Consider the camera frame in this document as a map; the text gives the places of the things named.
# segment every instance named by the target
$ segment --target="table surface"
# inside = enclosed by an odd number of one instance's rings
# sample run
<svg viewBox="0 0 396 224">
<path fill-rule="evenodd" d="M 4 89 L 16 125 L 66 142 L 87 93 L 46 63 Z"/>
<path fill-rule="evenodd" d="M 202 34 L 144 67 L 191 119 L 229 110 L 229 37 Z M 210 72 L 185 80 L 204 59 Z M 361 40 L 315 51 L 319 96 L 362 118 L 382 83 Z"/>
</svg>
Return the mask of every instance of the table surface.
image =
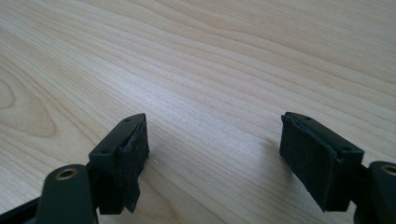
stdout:
<svg viewBox="0 0 396 224">
<path fill-rule="evenodd" d="M 0 1 L 0 213 L 146 113 L 137 208 L 101 223 L 352 223 L 280 158 L 280 116 L 396 162 L 395 3 Z"/>
</svg>

